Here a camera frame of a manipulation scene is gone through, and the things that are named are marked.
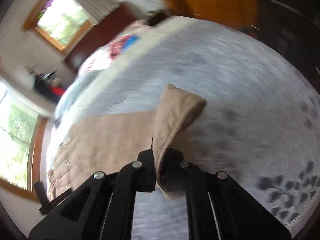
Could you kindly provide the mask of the wood framed side window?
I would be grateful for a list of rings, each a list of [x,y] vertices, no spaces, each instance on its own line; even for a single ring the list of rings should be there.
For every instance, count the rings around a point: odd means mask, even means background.
[[[41,152],[48,119],[27,107],[1,81],[1,187],[38,201]]]

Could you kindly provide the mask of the blue cloth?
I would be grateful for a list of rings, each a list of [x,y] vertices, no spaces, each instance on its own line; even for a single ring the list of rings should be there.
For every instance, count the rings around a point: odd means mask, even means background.
[[[139,40],[139,37],[137,35],[131,35],[127,37],[126,40],[124,41],[121,51],[124,52],[128,50],[138,40]]]

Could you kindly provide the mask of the red patterned cloth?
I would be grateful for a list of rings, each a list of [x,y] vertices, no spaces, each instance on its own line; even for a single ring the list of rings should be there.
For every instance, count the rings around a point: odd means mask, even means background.
[[[110,45],[110,58],[115,60],[118,55],[121,54],[122,50],[125,47],[125,43],[130,38],[130,35],[115,38],[114,41],[111,42]]]

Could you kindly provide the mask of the hanging dark and red clothes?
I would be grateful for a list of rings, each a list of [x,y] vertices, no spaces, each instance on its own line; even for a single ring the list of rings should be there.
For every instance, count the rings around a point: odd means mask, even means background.
[[[61,80],[57,77],[56,71],[35,75],[34,90],[48,100],[58,103],[65,89],[61,86]]]

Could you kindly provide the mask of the grey floral quilted bedspread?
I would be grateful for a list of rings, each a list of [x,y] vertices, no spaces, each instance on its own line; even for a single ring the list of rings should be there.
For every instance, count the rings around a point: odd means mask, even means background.
[[[214,22],[136,21],[116,38],[127,35],[139,40],[115,60],[111,41],[80,66],[77,77],[101,72],[55,122],[47,172],[74,124],[155,110],[172,84],[207,102],[187,128],[193,160],[186,161],[211,174],[225,171],[292,239],[304,239],[319,219],[319,94],[307,79],[273,49]],[[184,197],[166,199],[157,187],[138,194],[132,237],[186,239]]]

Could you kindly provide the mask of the dark wooden headboard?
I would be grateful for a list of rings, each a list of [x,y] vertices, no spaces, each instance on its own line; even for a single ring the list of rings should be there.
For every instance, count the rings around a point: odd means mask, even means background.
[[[130,23],[137,20],[127,2],[121,2],[119,7],[107,15],[97,25],[94,25],[74,46],[64,59],[64,63],[77,73],[84,61],[98,48],[108,44]]]

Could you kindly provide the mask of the grey pillow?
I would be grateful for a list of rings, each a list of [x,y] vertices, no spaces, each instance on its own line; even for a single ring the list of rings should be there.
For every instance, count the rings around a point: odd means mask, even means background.
[[[82,92],[100,74],[100,70],[94,70],[77,77],[61,96],[54,111],[54,121],[60,123],[63,115],[69,111]]]

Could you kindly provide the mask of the wood framed rear window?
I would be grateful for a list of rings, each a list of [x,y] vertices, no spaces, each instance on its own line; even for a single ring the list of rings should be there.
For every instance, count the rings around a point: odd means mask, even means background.
[[[67,54],[93,26],[89,13],[76,0],[39,0],[22,25],[61,54]]]

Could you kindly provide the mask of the beige quilted jacket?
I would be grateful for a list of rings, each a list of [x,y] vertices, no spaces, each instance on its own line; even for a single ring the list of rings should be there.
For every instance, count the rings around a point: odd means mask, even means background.
[[[52,200],[67,189],[77,189],[94,172],[112,174],[152,149],[156,187],[166,199],[184,195],[167,181],[169,148],[193,160],[193,134],[187,128],[202,114],[207,102],[191,92],[168,84],[155,110],[107,114],[74,124],[59,145],[53,166],[47,172],[48,196]]]

